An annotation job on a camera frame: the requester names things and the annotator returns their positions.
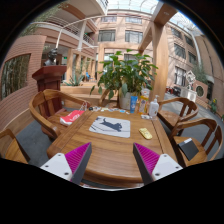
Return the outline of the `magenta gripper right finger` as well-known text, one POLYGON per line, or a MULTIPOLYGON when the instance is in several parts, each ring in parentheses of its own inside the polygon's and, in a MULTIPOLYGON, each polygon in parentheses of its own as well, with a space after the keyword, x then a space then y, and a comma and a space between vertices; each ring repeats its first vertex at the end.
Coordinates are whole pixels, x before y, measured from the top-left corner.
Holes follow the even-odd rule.
POLYGON ((133 144, 133 154, 145 185, 182 169, 168 154, 157 154, 138 143, 133 144))

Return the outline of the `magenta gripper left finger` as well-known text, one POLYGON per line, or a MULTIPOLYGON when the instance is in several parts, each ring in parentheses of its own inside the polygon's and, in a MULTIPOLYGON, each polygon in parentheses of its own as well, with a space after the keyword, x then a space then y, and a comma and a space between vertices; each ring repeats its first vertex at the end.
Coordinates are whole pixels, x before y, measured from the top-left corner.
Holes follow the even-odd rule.
POLYGON ((55 154, 41 169, 79 185, 91 153, 92 144, 86 143, 66 154, 55 154))

